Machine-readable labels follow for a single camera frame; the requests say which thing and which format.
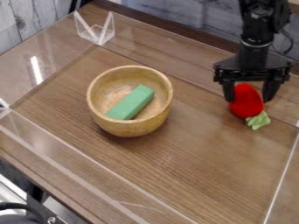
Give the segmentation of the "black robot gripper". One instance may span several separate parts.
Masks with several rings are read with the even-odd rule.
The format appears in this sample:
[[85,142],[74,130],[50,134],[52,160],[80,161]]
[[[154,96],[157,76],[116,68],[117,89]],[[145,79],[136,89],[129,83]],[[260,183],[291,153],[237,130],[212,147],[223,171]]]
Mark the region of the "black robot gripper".
[[263,66],[245,68],[244,65],[237,55],[213,64],[213,81],[223,83],[225,100],[228,102],[235,100],[235,82],[263,81],[263,101],[269,102],[283,82],[289,80],[292,62],[281,56],[269,54]]

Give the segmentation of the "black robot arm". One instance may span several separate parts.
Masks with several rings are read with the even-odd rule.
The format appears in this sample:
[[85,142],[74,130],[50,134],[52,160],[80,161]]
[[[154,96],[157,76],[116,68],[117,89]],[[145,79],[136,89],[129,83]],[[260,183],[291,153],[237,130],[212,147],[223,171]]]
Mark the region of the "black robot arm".
[[221,85],[224,98],[233,102],[235,84],[263,81],[261,99],[269,102],[289,80],[292,62],[269,53],[275,35],[289,23],[288,0],[237,0],[241,16],[241,33],[237,53],[213,64],[213,81]]

